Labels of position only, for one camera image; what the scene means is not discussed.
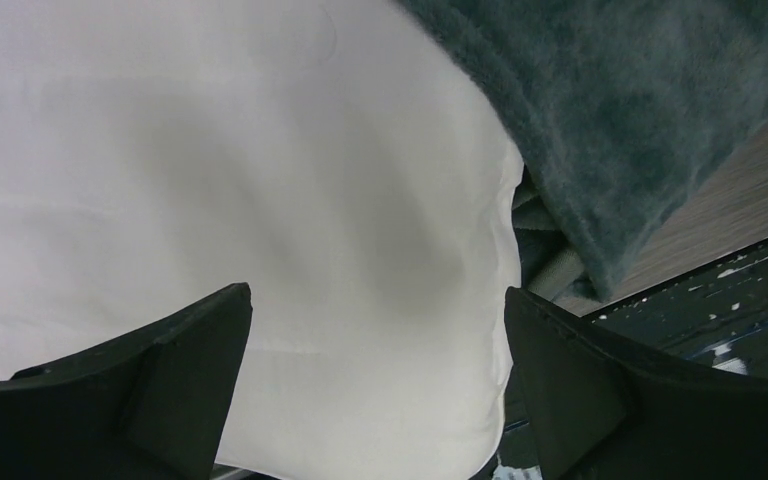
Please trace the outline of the white and yellow pillow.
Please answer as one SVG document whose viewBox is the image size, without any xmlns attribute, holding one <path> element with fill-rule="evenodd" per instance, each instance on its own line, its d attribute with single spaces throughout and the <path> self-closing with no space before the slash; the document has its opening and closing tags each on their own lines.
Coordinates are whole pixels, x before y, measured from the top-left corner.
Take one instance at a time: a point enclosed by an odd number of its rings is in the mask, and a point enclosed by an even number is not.
<svg viewBox="0 0 768 480">
<path fill-rule="evenodd" d="M 221 462 L 470 478 L 522 173 L 391 1 L 0 1 L 0 380 L 245 282 Z"/>
</svg>

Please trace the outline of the grey plush pillowcase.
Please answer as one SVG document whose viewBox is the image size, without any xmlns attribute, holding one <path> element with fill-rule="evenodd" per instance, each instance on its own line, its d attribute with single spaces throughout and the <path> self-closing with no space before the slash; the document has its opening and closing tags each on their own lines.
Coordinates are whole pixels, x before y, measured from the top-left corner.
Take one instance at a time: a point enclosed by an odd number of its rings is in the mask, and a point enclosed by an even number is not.
<svg viewBox="0 0 768 480">
<path fill-rule="evenodd" d="M 768 1 L 407 1 L 524 163 L 529 291 L 605 301 L 768 121 Z"/>
</svg>

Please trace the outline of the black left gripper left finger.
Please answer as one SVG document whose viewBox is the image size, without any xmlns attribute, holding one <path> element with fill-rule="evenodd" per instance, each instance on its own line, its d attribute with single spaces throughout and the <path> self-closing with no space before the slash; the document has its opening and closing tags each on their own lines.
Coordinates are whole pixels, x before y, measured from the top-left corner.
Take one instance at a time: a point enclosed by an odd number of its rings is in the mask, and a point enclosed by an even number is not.
<svg viewBox="0 0 768 480">
<path fill-rule="evenodd" d="M 0 479 L 206 479 L 252 321 L 229 285 L 0 381 Z"/>
</svg>

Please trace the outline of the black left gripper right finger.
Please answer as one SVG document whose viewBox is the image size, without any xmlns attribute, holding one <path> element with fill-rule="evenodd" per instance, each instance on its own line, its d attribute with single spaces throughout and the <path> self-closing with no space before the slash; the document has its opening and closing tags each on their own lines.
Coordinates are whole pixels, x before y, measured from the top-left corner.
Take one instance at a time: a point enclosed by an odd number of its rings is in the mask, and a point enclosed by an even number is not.
<svg viewBox="0 0 768 480">
<path fill-rule="evenodd" d="M 511 288 L 505 327 L 546 479 L 768 479 L 768 380 L 680 359 Z"/>
</svg>

